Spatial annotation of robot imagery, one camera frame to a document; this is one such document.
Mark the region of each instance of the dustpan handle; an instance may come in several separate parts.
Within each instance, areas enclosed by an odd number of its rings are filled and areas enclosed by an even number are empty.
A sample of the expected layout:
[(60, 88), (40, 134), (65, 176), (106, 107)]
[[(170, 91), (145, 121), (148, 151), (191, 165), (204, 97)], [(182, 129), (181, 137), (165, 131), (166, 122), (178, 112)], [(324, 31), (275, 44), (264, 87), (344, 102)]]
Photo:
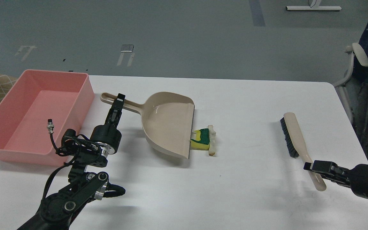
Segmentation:
[[(114, 100), (117, 100), (117, 96), (111, 93), (102, 93), (100, 95), (100, 100), (104, 103), (112, 105)], [(129, 101), (129, 100), (124, 100), (123, 109), (126, 109), (131, 112), (135, 112), (141, 115), (143, 111), (143, 105), (138, 104), (136, 102)]]

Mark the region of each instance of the connector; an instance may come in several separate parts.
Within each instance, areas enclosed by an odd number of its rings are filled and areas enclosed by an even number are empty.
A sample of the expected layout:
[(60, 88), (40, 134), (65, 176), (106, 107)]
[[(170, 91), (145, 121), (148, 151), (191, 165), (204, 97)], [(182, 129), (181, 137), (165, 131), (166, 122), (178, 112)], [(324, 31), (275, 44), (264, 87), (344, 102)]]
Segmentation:
[(52, 119), (48, 119), (48, 126), (46, 128), (48, 129), (49, 134), (54, 133), (54, 124), (52, 122)]

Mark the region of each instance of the beige handle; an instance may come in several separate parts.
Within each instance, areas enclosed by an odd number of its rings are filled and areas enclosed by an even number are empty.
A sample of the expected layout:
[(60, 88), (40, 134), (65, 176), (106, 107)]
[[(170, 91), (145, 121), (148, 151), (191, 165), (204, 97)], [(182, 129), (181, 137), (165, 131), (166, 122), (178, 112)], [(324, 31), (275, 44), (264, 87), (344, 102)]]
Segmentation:
[[(306, 148), (305, 139), (303, 138), (303, 134), (301, 128), (299, 127), (298, 120), (296, 116), (292, 112), (287, 112), (283, 115), (285, 118), (286, 127), (292, 140), (293, 147), (298, 152), (299, 156), (301, 157), (303, 163), (309, 162), (313, 163), (311, 157), (308, 154), (308, 149)], [(323, 181), (322, 176), (318, 173), (308, 171), (311, 180), (318, 191), (325, 191), (326, 184)]]
[[(110, 94), (110, 93), (102, 93), (100, 95), (100, 100), (104, 103), (112, 105), (114, 100), (117, 100), (117, 96)], [(141, 115), (143, 112), (143, 105), (125, 99), (123, 109), (126, 109), (131, 112), (135, 112)]]

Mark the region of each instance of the gray floor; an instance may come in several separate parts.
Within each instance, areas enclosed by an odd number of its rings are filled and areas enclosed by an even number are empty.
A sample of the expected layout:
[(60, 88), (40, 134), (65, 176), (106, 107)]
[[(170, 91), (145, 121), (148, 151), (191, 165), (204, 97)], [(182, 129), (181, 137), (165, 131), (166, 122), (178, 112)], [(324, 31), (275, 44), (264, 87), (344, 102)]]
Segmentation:
[[(368, 0), (322, 1), (340, 12), (285, 9), (305, 4), (0, 1), (0, 73), (335, 82), (346, 70), (345, 46), (359, 40), (368, 22)], [(122, 44), (134, 44), (131, 66), (130, 53), (117, 65)]]

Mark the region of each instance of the hand brush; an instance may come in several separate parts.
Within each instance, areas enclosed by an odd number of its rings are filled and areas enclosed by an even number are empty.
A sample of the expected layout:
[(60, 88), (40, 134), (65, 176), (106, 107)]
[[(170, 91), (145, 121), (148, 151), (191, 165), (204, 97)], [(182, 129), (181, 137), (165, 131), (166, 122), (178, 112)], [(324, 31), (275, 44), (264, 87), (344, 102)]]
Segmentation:
[[(283, 118), (280, 120), (280, 124), (282, 125), (282, 130), (285, 134), (285, 140), (287, 148), (289, 150), (289, 155), (293, 158), (301, 156), (303, 163), (313, 163), (311, 157), (308, 154), (305, 139), (303, 138), (303, 134), (301, 128), (299, 127), (299, 123), (296, 119), (295, 114), (292, 112), (285, 113), (283, 115)], [(317, 173), (311, 171), (308, 171), (308, 173), (316, 189), (318, 191), (325, 191), (326, 184), (323, 181), (323, 178)]]

